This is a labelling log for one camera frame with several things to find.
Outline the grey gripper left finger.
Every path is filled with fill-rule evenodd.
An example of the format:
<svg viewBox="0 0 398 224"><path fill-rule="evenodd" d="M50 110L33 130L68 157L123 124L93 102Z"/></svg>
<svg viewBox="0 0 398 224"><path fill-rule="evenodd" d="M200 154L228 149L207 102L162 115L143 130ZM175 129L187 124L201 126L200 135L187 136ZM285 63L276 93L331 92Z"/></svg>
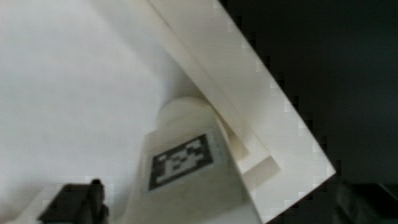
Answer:
<svg viewBox="0 0 398 224"><path fill-rule="evenodd" d="M109 224L105 186L100 179L70 183L50 197L45 192L18 218L17 224Z"/></svg>

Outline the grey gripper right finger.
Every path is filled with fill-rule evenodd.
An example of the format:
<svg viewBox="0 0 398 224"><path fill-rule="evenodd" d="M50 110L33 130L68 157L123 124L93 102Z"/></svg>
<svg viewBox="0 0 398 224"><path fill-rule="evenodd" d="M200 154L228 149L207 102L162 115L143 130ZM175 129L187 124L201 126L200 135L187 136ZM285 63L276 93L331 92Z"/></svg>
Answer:
<svg viewBox="0 0 398 224"><path fill-rule="evenodd" d="M398 224L398 184L342 183L335 224Z"/></svg>

